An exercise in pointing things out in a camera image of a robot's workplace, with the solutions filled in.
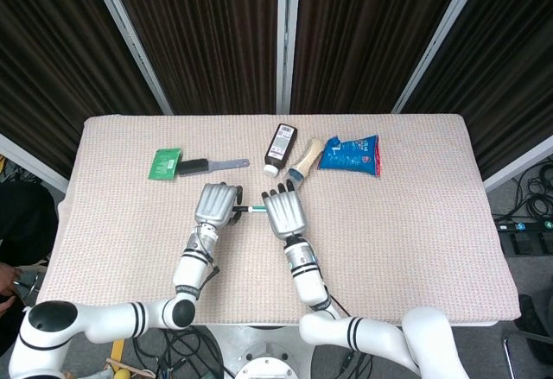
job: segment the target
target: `black curtain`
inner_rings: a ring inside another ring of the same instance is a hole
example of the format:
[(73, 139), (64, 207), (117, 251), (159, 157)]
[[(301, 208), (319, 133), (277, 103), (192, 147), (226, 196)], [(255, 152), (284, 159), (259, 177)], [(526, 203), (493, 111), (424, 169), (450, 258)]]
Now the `black curtain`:
[(486, 179), (553, 135), (553, 0), (469, 0), (403, 112), (462, 114)]
[(161, 114), (102, 0), (0, 1), (0, 133), (69, 177), (88, 117)]
[(123, 0), (178, 114), (273, 113), (277, 0)]
[(300, 0), (293, 113), (389, 113), (450, 0)]

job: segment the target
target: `white bottle cap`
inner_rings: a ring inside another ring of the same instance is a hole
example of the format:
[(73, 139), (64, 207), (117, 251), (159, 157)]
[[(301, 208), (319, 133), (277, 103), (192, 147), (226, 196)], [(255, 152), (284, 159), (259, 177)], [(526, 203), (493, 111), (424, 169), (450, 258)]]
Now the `white bottle cap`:
[(276, 178), (278, 175), (278, 169), (273, 165), (265, 165), (263, 168), (263, 173), (268, 174), (271, 178)]

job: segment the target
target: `green card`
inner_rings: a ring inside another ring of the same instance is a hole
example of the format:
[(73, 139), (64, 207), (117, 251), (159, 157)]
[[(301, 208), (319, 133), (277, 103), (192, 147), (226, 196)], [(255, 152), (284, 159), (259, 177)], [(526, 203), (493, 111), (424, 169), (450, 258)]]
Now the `green card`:
[(148, 179), (166, 180), (175, 176), (176, 164), (181, 156), (179, 148), (160, 148), (156, 151), (156, 157), (149, 170)]

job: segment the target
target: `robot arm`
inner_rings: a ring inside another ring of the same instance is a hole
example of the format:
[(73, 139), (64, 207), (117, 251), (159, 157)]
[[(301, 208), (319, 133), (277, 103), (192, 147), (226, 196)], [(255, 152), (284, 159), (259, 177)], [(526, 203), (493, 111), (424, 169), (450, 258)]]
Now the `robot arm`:
[(72, 337), (84, 332), (93, 343), (134, 338), (149, 328), (180, 330), (194, 320), (195, 301), (213, 266), (217, 231), (231, 218), (241, 187), (205, 185), (192, 230), (175, 271), (175, 297), (149, 303), (95, 307), (67, 301), (46, 301), (27, 312), (10, 359), (12, 379), (63, 379), (61, 365)]
[(445, 315), (432, 307), (418, 307), (403, 320), (403, 332), (382, 321), (340, 319), (333, 308), (309, 242), (302, 237), (307, 219), (291, 182), (278, 193), (262, 193), (270, 227), (286, 242), (284, 253), (302, 303), (314, 313), (300, 320), (302, 339), (313, 345), (335, 344), (385, 357), (423, 379), (468, 379), (461, 365), (451, 327)]

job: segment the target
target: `textured cloth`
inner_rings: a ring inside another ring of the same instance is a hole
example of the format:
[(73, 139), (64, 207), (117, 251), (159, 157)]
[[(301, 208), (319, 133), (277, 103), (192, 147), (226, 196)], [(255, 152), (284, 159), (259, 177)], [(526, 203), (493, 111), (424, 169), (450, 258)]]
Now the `textured cloth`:
[[(308, 139), (379, 135), (379, 178), (316, 170), (300, 194), (306, 233), (330, 292), (357, 316), (397, 323), (437, 306), (453, 323), (515, 319), (518, 296), (499, 246), (470, 140), (456, 115), (95, 117), (86, 122), (39, 301), (109, 305), (174, 295), (172, 276), (206, 183), (244, 187), (243, 205), (279, 179), (262, 173), (279, 123)], [(148, 180), (159, 148), (183, 160), (249, 158), (250, 167)], [(298, 300), (263, 213), (219, 232), (221, 273), (201, 294), (197, 323), (296, 323)]]

